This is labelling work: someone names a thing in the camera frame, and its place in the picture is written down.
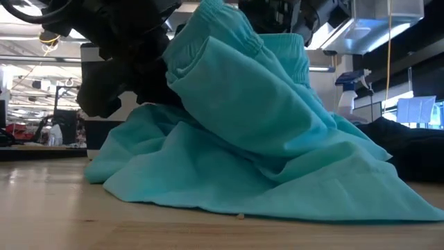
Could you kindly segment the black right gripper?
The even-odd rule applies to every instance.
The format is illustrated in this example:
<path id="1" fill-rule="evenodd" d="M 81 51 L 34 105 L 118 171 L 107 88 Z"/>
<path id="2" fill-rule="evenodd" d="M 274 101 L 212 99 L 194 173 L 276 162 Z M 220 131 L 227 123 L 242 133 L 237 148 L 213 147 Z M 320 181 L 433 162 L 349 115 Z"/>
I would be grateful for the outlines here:
<path id="1" fill-rule="evenodd" d="M 305 46 L 324 24 L 336 28 L 351 18 L 351 9 L 343 0 L 239 0 L 256 33 L 296 33 Z"/>

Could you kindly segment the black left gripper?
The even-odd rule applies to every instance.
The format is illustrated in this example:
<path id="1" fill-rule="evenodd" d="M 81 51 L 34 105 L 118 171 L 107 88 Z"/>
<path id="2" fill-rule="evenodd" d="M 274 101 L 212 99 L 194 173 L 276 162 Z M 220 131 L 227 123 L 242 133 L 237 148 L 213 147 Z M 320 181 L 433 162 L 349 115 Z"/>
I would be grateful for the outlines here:
<path id="1" fill-rule="evenodd" d="M 183 107 L 167 85 L 167 66 L 162 59 L 169 45 L 165 22 L 182 5 L 181 0 L 72 3 L 75 6 L 60 21 L 44 27 L 61 35 L 73 29 L 102 49 L 106 60 L 115 59 L 82 63 L 77 102 L 88 116 L 109 118 L 142 103 Z"/>

